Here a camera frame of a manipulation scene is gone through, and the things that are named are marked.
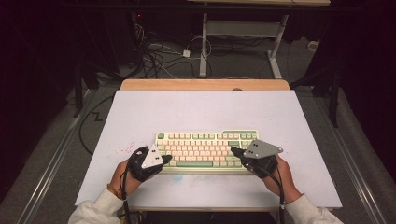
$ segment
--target floor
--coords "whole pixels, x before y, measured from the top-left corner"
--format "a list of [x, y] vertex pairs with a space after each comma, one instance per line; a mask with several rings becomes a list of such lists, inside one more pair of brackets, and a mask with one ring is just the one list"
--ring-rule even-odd
[[[280, 46], [276, 59], [282, 77], [289, 83], [304, 76], [314, 56], [306, 48], [308, 43], [302, 38]], [[266, 58], [266, 51], [272, 46], [271, 39], [213, 39], [209, 78], [273, 78]], [[149, 70], [151, 62], [147, 60], [147, 67], [132, 78], [198, 75], [198, 60], [179, 59], [185, 46], [158, 42], [150, 48], [155, 62], [162, 62], [162, 69], [157, 73]], [[191, 58], [199, 57], [198, 50], [191, 49]], [[121, 75], [131, 70], [127, 64], [120, 68]], [[78, 190], [92, 158], [90, 153], [105, 125], [110, 98], [120, 87], [120, 83], [103, 74], [98, 74], [98, 80], [98, 90], [84, 90], [84, 107], [77, 118], [73, 117], [74, 93], [70, 93], [69, 105], [49, 125], [1, 203], [0, 223], [67, 222], [76, 208]], [[300, 87], [295, 91], [343, 204], [343, 208], [333, 212], [345, 223], [391, 223], [396, 218], [394, 182], [350, 111], [342, 90], [337, 129], [327, 117], [329, 99], [315, 98], [310, 90]]]

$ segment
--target table leg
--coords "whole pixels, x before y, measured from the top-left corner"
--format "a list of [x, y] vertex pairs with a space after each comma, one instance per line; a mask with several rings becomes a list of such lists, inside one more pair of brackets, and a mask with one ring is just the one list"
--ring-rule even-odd
[[289, 17], [289, 15], [283, 16], [282, 22], [279, 24], [279, 27], [276, 32], [274, 48], [273, 48], [273, 50], [268, 50], [268, 60], [271, 64], [274, 78], [282, 78], [282, 76], [280, 75], [279, 66], [277, 65], [277, 62], [276, 62], [276, 53], [277, 53], [277, 50], [279, 49], [280, 42], [282, 41], [282, 36], [283, 36], [283, 32], [285, 31], [285, 28], [286, 28], [286, 22], [288, 21], [288, 17]]
[[207, 66], [207, 49], [206, 49], [206, 38], [207, 38], [207, 13], [204, 13], [202, 22], [202, 51], [201, 51], [201, 63], [199, 66], [199, 77], [206, 77], [206, 66]]

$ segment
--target black glove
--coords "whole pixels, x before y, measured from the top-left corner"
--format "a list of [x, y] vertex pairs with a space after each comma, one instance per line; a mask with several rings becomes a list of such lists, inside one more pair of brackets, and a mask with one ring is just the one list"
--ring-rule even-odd
[[152, 175], [158, 174], [163, 169], [163, 164], [172, 160], [171, 155], [162, 156], [163, 164], [143, 169], [142, 164], [148, 153], [148, 147], [140, 147], [132, 154], [128, 161], [128, 170], [131, 171], [134, 178], [140, 182], [145, 182]]
[[232, 147], [231, 152], [235, 157], [241, 159], [241, 163], [245, 168], [255, 173], [260, 179], [272, 174], [277, 167], [277, 160], [274, 155], [260, 159], [246, 158], [244, 156], [245, 150], [239, 147]]

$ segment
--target keyboard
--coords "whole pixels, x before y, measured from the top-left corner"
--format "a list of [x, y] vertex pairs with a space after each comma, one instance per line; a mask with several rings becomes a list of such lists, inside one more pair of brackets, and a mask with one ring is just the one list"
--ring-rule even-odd
[[251, 175], [231, 147], [247, 149], [258, 137], [254, 130], [157, 133], [155, 145], [160, 153], [173, 157], [160, 174]]

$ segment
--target white sleeve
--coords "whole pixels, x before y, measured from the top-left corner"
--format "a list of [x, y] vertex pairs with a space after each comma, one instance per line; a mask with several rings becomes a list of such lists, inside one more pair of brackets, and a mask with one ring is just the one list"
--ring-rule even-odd
[[343, 223], [326, 208], [316, 208], [305, 195], [296, 201], [286, 204], [295, 224], [328, 224]]
[[122, 207], [122, 204], [122, 200], [105, 189], [94, 203], [91, 201], [81, 203], [69, 218], [68, 223], [120, 224], [120, 220], [117, 218], [117, 211]]

